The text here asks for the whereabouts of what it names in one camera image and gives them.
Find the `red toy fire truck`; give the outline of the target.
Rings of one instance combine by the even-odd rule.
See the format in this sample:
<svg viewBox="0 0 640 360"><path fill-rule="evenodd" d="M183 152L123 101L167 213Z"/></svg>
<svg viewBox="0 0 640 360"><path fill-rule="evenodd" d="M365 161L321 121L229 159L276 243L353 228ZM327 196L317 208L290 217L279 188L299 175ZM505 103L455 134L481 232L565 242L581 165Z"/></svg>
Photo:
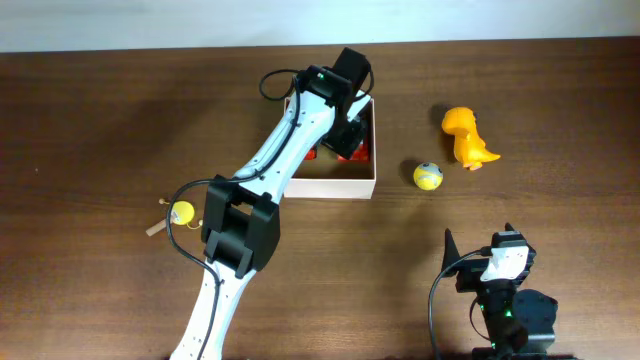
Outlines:
<svg viewBox="0 0 640 360"><path fill-rule="evenodd" d="M338 155L337 160L340 162L369 162L370 161L369 138L365 137L360 142L357 149L353 152L350 158L344 158Z"/></svg>

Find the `small red toy car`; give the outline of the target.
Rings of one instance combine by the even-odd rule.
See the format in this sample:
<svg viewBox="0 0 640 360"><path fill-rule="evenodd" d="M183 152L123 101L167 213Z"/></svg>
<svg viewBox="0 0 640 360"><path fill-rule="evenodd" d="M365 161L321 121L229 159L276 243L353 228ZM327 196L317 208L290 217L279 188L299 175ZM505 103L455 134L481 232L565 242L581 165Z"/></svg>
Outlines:
<svg viewBox="0 0 640 360"><path fill-rule="evenodd" d="M307 154L305 155L305 160L310 161L310 160L314 160L317 158L317 148L314 147L312 149L310 149Z"/></svg>

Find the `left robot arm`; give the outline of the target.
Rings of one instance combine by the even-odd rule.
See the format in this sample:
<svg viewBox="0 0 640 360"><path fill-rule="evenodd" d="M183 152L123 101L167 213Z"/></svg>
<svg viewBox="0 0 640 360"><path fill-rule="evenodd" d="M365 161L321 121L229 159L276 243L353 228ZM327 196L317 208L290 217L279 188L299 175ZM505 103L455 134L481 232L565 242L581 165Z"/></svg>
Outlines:
<svg viewBox="0 0 640 360"><path fill-rule="evenodd" d="M203 268L202 285L174 359L219 359L240 298L264 269L280 239L279 202L307 153L321 144L349 159L369 132L360 114L372 98L369 60L344 48L331 66L292 73L289 106L257 153L233 177L217 175L180 187L169 203L196 186L206 188L203 258L178 251Z"/></svg>

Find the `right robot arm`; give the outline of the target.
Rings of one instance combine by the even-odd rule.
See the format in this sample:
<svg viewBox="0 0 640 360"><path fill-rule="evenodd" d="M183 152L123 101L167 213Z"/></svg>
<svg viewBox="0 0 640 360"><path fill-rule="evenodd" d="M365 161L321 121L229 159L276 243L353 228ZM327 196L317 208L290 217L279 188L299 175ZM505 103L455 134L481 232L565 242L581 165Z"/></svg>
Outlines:
<svg viewBox="0 0 640 360"><path fill-rule="evenodd" d="M520 286L537 252L510 224L492 235L491 244L473 255L458 252L450 230L444 235L441 270L456 278L456 291L473 293L490 345L471 351L473 359L546 359L555 341L558 302Z"/></svg>

